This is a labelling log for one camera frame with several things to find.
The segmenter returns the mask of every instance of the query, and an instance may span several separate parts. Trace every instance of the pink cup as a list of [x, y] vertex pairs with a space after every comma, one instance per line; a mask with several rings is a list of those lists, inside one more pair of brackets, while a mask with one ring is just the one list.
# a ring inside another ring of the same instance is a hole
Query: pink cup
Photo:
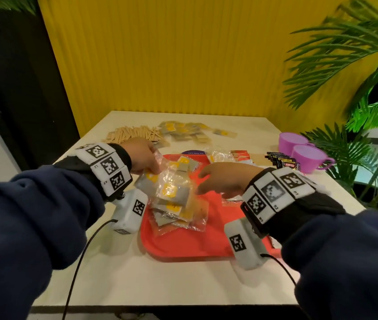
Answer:
[[[305, 174], [310, 174], [315, 169], [328, 169], [336, 163], [333, 158], [328, 157], [322, 150], [307, 145], [295, 145], [291, 157], [300, 164], [300, 171]], [[330, 164], [326, 167], [319, 167], [326, 160], [331, 161]]]
[[291, 156], [295, 145], [309, 145], [315, 147], [314, 144], [311, 144], [309, 140], [302, 135], [292, 132], [282, 132], [279, 134], [278, 149], [280, 153]]

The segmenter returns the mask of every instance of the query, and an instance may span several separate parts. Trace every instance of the cup handle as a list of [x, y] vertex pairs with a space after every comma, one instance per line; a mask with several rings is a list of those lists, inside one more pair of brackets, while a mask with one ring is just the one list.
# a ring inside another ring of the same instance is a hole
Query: cup handle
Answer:
[[333, 166], [336, 163], [334, 158], [331, 158], [331, 157], [327, 157], [326, 160], [329, 160], [330, 164], [328, 164], [326, 167], [318, 167], [317, 170], [323, 171], [325, 169], [329, 169], [331, 166]]

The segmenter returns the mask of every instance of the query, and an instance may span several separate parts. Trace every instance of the white table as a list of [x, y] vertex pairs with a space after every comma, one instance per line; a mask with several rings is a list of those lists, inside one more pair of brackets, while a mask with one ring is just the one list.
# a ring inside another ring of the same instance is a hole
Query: white table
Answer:
[[[234, 131], [238, 133], [235, 139], [208, 133], [214, 145], [228, 149], [253, 154], [277, 151], [279, 130], [266, 118], [125, 111], [110, 112], [73, 148], [99, 142], [121, 126], [153, 127], [163, 120], [203, 122], [212, 128]], [[160, 152], [172, 154], [190, 149], [203, 146], [193, 141], [171, 142], [171, 147]], [[347, 212], [362, 211], [362, 205], [325, 172], [317, 171], [311, 178], [324, 184]], [[112, 212], [113, 205], [107, 204], [105, 214], [87, 231], [87, 236], [111, 219]], [[75, 267], [76, 263], [55, 271], [47, 290], [33, 305], [64, 306]], [[296, 280], [299, 278], [297, 272], [290, 272]], [[85, 254], [70, 300], [71, 306], [98, 307], [296, 303], [293, 283], [273, 260], [250, 271], [240, 269], [232, 260], [164, 263], [146, 253], [138, 234], [120, 235], [107, 227], [97, 234]]]

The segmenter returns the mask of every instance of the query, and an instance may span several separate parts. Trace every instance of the black wall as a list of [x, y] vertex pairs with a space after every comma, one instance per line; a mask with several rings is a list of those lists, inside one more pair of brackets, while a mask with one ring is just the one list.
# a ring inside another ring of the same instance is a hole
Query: black wall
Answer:
[[0, 10], [0, 134], [22, 170], [79, 139], [40, 13]]

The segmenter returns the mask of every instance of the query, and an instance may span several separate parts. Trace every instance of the black cable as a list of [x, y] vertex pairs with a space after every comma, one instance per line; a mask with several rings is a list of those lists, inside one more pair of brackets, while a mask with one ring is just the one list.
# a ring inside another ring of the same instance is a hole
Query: black cable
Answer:
[[79, 267], [80, 267], [80, 265], [81, 265], [82, 258], [84, 258], [84, 255], [85, 255], [86, 249], [88, 248], [88, 245], [90, 244], [90, 242], [92, 241], [92, 239], [94, 238], [94, 236], [97, 235], [97, 233], [101, 230], [101, 228], [103, 228], [104, 226], [106, 226], [106, 225], [107, 225], [108, 223], [110, 223], [110, 222], [118, 222], [118, 221], [117, 221], [116, 219], [111, 219], [111, 220], [105, 222], [104, 224], [102, 224], [102, 225], [96, 230], [96, 232], [91, 236], [90, 240], [89, 240], [89, 241], [87, 242], [87, 244], [85, 245], [84, 250], [82, 251], [81, 257], [79, 258], [78, 266], [76, 266], [75, 274], [73, 275], [72, 284], [70, 285], [69, 295], [67, 296], [66, 305], [64, 306], [64, 311], [63, 311], [63, 317], [61, 318], [61, 320], [64, 320], [64, 318], [66, 318], [67, 308], [68, 308], [68, 306], [69, 306], [70, 296], [72, 295], [72, 290], [73, 290], [73, 286], [74, 286], [74, 284], [75, 284], [76, 275], [78, 274], [78, 270], [79, 270]]
[[269, 255], [269, 254], [260, 254], [261, 257], [269, 257], [269, 258], [272, 258], [274, 261], [276, 261], [278, 264], [281, 265], [281, 267], [286, 271], [287, 275], [290, 276], [291, 280], [293, 281], [294, 283], [294, 286], [296, 286], [296, 281], [293, 279], [293, 276], [290, 274], [290, 272], [288, 271], [288, 269], [286, 269], [286, 267], [284, 265], [282, 265], [282, 263], [275, 257], [273, 257], [272, 255]]

